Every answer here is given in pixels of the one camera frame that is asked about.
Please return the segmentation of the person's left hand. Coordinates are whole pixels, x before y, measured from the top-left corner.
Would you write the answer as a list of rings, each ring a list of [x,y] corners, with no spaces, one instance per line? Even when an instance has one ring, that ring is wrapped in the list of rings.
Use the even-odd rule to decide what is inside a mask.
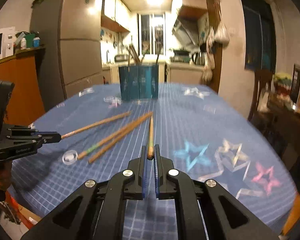
[[[12,179],[12,161],[3,163],[0,167],[0,190],[6,191],[11,185]]]

